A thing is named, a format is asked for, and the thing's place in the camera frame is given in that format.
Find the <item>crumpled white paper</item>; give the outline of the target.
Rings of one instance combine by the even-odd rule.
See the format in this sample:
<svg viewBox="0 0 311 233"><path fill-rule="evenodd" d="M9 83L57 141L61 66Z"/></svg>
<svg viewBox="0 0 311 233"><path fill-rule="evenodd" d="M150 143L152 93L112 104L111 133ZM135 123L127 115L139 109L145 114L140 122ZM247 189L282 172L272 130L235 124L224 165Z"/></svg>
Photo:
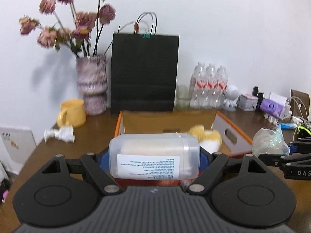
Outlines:
<svg viewBox="0 0 311 233"><path fill-rule="evenodd" d="M73 143L75 141L74 136L74 128L73 126L62 126L59 129L50 129L45 130L44 132L44 142L51 138L56 138L57 140L61 140L65 143Z"/></svg>

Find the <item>black small bottles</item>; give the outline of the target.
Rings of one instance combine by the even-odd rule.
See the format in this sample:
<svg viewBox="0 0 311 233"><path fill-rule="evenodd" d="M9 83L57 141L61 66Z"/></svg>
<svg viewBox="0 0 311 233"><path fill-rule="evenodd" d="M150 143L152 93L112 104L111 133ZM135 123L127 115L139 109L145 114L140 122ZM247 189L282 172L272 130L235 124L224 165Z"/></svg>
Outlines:
<svg viewBox="0 0 311 233"><path fill-rule="evenodd" d="M257 110L260 108L260 105L261 105L263 98L264 98L264 94L259 92L258 90L259 90L259 88L257 86L254 86L253 90L252 90L252 95L257 97L257 105L256 105Z"/></svg>

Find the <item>purple tissue pack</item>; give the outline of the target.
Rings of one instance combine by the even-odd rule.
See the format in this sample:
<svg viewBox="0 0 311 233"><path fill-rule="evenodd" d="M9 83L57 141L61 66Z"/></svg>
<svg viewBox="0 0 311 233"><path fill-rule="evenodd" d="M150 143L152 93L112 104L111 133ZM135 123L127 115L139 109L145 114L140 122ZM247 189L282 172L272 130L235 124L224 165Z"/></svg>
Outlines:
<svg viewBox="0 0 311 233"><path fill-rule="evenodd" d="M285 107L283 105L267 98L264 98L260 105L260 110L276 118L281 117L284 109Z"/></svg>

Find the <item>purple white ceramic vase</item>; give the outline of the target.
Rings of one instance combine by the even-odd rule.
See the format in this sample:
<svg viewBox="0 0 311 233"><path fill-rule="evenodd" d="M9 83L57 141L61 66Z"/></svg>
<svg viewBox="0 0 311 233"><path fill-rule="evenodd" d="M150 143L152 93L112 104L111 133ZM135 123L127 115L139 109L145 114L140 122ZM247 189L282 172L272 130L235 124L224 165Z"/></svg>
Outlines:
<svg viewBox="0 0 311 233"><path fill-rule="evenodd" d="M104 55L81 57L76 60L77 88L89 115L100 115L107 107L107 71Z"/></svg>

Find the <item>yellow white plush toy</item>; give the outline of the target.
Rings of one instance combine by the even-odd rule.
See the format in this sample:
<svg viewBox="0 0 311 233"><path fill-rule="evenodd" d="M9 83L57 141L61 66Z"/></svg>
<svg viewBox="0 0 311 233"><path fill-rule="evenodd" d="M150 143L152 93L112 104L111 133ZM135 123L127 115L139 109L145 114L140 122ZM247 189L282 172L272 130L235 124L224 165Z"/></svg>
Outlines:
<svg viewBox="0 0 311 233"><path fill-rule="evenodd" d="M207 130L203 125L195 125L187 133L197 138L199 145L208 153L215 153L221 147L222 138L217 130Z"/></svg>

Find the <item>left water bottle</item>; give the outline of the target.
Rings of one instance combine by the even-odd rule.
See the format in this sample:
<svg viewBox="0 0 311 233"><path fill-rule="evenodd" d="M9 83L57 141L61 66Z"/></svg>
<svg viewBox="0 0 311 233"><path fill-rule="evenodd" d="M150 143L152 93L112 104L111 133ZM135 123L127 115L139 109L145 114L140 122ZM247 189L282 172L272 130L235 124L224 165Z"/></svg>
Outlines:
<svg viewBox="0 0 311 233"><path fill-rule="evenodd" d="M191 92L191 108L200 108L202 106L202 95L207 87L207 76L205 70L205 63L199 62L196 66L190 80Z"/></svg>

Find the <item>small white robot figurine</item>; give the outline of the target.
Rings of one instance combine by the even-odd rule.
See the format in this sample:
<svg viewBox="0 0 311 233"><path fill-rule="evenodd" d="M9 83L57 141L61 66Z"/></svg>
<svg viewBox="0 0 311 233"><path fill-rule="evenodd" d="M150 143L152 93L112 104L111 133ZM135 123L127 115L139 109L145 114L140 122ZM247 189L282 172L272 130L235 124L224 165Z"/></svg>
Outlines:
<svg viewBox="0 0 311 233"><path fill-rule="evenodd" d="M235 111L239 95L240 92L238 87L235 85L229 85L225 93L225 100L222 108L226 111Z"/></svg>

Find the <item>water bottle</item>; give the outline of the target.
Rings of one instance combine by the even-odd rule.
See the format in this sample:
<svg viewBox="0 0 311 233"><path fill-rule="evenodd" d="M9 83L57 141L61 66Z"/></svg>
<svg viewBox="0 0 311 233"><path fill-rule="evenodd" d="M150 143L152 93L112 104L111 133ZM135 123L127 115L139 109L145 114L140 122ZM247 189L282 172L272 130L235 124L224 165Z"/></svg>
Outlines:
<svg viewBox="0 0 311 233"><path fill-rule="evenodd" d="M202 95L207 87L207 76L205 70L205 63L199 62L196 66L190 80L191 92L191 108L200 108L202 106Z"/></svg>
<svg viewBox="0 0 311 233"><path fill-rule="evenodd" d="M224 66L220 66L217 70L217 77L218 77L218 95L216 100L216 107L220 108L225 100L225 94L228 87L228 80L229 76Z"/></svg>
<svg viewBox="0 0 311 233"><path fill-rule="evenodd" d="M206 73L208 76L206 106L211 108L213 95L218 84L216 65L210 63L206 69Z"/></svg>

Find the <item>clear plastic bag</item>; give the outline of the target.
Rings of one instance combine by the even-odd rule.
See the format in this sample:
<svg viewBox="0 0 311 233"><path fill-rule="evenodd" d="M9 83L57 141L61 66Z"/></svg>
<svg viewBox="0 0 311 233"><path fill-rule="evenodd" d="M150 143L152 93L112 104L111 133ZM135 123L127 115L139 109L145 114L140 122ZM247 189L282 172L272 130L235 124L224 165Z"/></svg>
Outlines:
<svg viewBox="0 0 311 233"><path fill-rule="evenodd" d="M252 154L289 155L290 149L285 143L281 126L261 128L252 139Z"/></svg>

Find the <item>right water bottle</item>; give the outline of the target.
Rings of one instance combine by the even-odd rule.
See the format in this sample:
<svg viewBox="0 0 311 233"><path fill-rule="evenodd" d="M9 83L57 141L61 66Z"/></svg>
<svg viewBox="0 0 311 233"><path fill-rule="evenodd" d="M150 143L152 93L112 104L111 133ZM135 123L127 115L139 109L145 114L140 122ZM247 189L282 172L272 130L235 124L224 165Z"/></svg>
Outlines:
<svg viewBox="0 0 311 233"><path fill-rule="evenodd" d="M228 80L229 76L224 66L220 66L217 70L217 77L218 77L218 95L216 100L216 107L220 108L225 100L225 94L228 87Z"/></svg>

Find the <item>small patterned tin box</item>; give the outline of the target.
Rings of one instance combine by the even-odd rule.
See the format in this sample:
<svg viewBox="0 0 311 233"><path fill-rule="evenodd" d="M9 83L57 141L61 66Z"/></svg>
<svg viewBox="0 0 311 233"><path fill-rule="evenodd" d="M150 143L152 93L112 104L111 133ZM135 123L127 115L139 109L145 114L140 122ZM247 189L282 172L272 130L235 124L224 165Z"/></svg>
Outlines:
<svg viewBox="0 0 311 233"><path fill-rule="evenodd" d="M258 97L250 94L241 94L238 97L238 107L244 111L255 111Z"/></svg>

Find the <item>yellow ceramic mug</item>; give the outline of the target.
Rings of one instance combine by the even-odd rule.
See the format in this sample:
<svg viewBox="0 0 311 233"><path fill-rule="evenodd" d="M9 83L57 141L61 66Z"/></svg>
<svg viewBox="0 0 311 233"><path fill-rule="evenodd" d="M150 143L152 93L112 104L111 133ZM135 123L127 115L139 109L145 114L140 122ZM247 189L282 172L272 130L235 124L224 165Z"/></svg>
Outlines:
<svg viewBox="0 0 311 233"><path fill-rule="evenodd" d="M61 104L56 120L59 127L71 125L73 128L78 128L84 125L85 122L86 112L83 99L69 99Z"/></svg>

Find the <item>middle water bottle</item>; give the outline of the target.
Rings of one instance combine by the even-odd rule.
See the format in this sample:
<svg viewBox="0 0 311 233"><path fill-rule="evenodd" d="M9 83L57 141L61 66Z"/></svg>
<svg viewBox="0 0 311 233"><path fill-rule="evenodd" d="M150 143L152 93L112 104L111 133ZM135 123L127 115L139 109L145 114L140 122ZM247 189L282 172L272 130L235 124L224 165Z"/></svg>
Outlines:
<svg viewBox="0 0 311 233"><path fill-rule="evenodd" d="M208 76L206 106L211 108L213 95L218 84L216 65L210 63L206 69L206 73Z"/></svg>

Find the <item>black paper shopping bag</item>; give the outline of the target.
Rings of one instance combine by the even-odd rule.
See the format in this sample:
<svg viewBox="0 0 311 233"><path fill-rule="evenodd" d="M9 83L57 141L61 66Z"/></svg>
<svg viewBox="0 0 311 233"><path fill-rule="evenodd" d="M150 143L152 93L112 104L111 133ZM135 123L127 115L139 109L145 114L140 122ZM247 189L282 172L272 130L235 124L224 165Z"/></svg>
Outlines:
<svg viewBox="0 0 311 233"><path fill-rule="evenodd" d="M132 34L113 35L111 113L173 111L179 36L156 34L157 24L154 12L144 12Z"/></svg>

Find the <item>clear drinking glass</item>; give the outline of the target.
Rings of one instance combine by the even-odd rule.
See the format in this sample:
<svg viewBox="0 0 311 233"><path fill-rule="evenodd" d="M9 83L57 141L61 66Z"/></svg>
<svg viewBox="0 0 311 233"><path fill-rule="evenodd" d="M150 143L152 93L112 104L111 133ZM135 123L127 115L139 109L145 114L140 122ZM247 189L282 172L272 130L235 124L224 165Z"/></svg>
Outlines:
<svg viewBox="0 0 311 233"><path fill-rule="evenodd" d="M188 110L190 108L191 92L186 85L176 86L176 109Z"/></svg>

